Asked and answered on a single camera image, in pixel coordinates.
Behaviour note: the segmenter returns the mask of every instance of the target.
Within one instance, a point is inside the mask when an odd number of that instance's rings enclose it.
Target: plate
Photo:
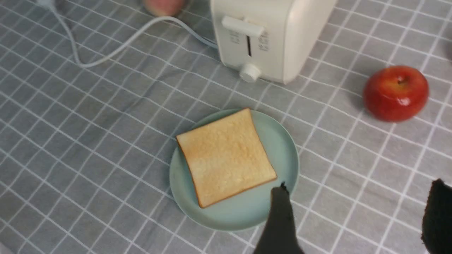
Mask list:
[[[193,129],[231,115],[240,109],[223,110],[207,116]],[[287,130],[270,116],[251,111],[256,131],[278,178],[238,195],[200,208],[187,161],[178,146],[171,159],[169,183],[180,209],[192,220],[205,227],[221,231],[240,231],[267,220],[270,212],[270,191],[285,182],[293,193],[297,185],[299,159],[293,139]]]

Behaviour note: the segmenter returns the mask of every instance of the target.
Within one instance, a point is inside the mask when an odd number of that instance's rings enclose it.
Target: toaster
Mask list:
[[[222,63],[246,82],[300,73],[337,0],[211,0]]]

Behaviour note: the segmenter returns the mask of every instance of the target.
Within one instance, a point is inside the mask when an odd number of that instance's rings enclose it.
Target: toast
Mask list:
[[[277,178],[249,108],[176,138],[201,208]]]

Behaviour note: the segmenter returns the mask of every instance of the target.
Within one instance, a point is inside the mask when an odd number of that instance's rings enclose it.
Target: red apple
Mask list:
[[[391,66],[367,81],[363,99],[376,118],[401,122],[421,111],[428,93],[428,82],[420,71],[409,66]]]
[[[155,16],[175,16],[185,4],[185,0],[143,0],[146,10]]]

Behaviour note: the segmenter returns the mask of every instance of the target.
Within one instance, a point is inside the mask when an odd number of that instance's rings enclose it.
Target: toaster slot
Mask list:
[[[251,56],[251,43],[249,36],[246,36],[246,43],[248,44],[248,56]]]

